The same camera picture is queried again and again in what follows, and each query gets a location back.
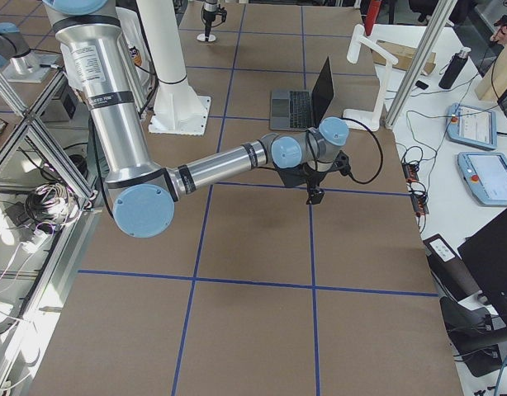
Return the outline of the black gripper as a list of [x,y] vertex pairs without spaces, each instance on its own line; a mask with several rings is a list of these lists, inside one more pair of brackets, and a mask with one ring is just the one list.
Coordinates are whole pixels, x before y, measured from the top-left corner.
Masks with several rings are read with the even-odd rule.
[[306,180],[308,205],[318,205],[325,196],[325,191],[320,188],[320,183],[325,179],[329,172],[337,172],[339,166],[336,163],[304,163],[301,166],[303,177]]
[[211,40],[211,25],[216,20],[217,3],[204,3],[202,7],[202,20],[205,24],[204,41]]

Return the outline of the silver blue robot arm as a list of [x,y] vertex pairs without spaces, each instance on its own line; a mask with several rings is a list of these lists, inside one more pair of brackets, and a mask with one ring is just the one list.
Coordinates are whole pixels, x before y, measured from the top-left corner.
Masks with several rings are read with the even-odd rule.
[[210,98],[187,80],[178,25],[170,1],[137,4],[159,83],[149,123],[133,90],[138,82],[113,1],[48,1],[45,9],[56,39],[69,50],[106,156],[106,187],[112,217],[124,233],[152,238],[172,222],[175,204],[204,186],[272,164],[289,186],[305,185],[308,201],[323,198],[320,183],[331,172],[348,175],[343,152],[346,123],[330,117],[293,135],[267,134],[236,148],[164,167],[153,156],[163,150],[160,134],[201,135]]
[[201,19],[204,24],[204,33],[200,34],[197,39],[200,42],[213,42],[216,37],[211,33],[212,24],[216,20],[218,11],[218,3],[216,0],[205,0],[202,10]]

